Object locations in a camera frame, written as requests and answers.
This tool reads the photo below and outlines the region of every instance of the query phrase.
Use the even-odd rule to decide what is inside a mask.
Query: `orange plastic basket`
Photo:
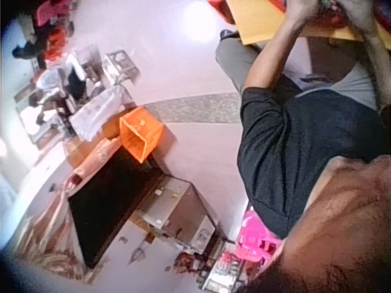
[[[143,163],[158,144],[163,127],[163,123],[144,107],[137,107],[120,119],[121,143],[132,156]]]

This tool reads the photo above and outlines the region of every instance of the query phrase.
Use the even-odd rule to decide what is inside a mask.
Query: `man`
[[[260,54],[234,34],[217,48],[217,61],[242,94],[238,167],[250,203],[284,239],[243,292],[390,289],[391,158],[379,115],[391,103],[390,56],[371,0],[333,0],[362,35],[371,66],[357,61],[328,89],[299,93],[282,72],[319,6],[289,0]]]

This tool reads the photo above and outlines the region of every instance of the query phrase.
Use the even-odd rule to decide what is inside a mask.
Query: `hand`
[[[378,29],[375,20],[374,0],[331,0],[332,9],[342,9],[349,18],[353,27],[364,38],[375,37]]]
[[[304,25],[316,16],[320,9],[320,0],[288,0],[286,18]]]

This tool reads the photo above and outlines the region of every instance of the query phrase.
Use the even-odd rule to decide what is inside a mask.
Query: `gray pants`
[[[247,75],[259,53],[260,49],[258,47],[244,46],[237,37],[225,38],[220,41],[217,47],[216,60],[240,93],[244,91]],[[299,76],[295,78],[290,75],[290,78],[288,78],[283,74],[275,89],[277,102],[282,104],[288,98],[298,98],[309,92],[331,89],[373,110],[380,111],[375,79],[371,73],[369,59],[364,51],[361,56],[362,58],[358,58],[359,60],[351,72],[341,81],[311,90],[301,90],[301,78]]]

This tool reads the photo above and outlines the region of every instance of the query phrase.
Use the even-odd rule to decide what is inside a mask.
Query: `black t-shirt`
[[[241,121],[240,174],[251,205],[281,238],[304,212],[330,159],[370,162],[389,153],[381,117],[332,90],[308,93],[279,106],[273,92],[248,88]]]

